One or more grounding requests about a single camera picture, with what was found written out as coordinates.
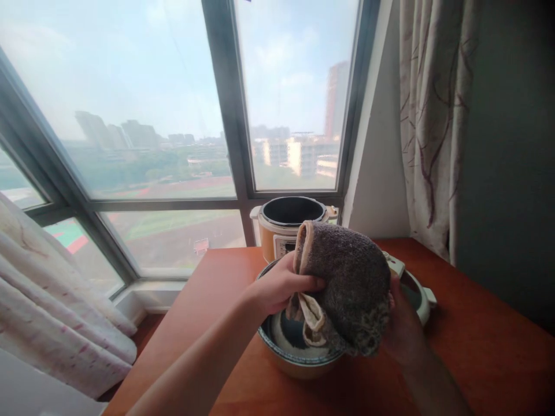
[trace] wooden table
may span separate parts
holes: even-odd
[[[555,339],[412,239],[382,249],[437,297],[426,334],[477,414],[545,414],[555,404]],[[105,415],[123,415],[266,265],[260,248],[209,250],[124,380]],[[395,363],[344,357],[322,378],[288,378],[255,335],[214,415],[417,414]]]

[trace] white curtain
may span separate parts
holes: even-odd
[[[131,369],[135,331],[71,254],[0,194],[0,348],[96,399]]]
[[[401,147],[411,235],[455,264],[479,0],[401,0]]]

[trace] towel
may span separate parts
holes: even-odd
[[[348,228],[305,221],[297,234],[294,271],[326,281],[320,292],[294,294],[286,309],[288,319],[304,319],[307,345],[376,354],[389,319],[391,280],[380,248]]]

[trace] cooker handle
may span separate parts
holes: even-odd
[[[256,220],[258,218],[258,213],[260,212],[260,208],[262,208],[261,205],[254,207],[251,212],[250,212],[250,219],[251,220]]]
[[[328,210],[328,221],[329,220],[335,220],[339,216],[339,210],[336,207],[334,207],[333,205],[326,206],[325,208]]]

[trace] window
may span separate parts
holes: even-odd
[[[86,193],[235,196],[200,1],[64,3],[3,5],[0,44]]]
[[[0,192],[21,209],[45,203],[37,190],[13,163],[10,157],[0,149]]]
[[[358,1],[235,4],[256,189],[334,190]]]
[[[75,218],[45,227],[74,257],[83,277],[110,297],[124,283]]]
[[[341,208],[377,4],[5,2],[0,191],[111,298],[254,246],[276,196]]]
[[[189,276],[209,248],[245,247],[238,210],[104,214],[145,277]]]

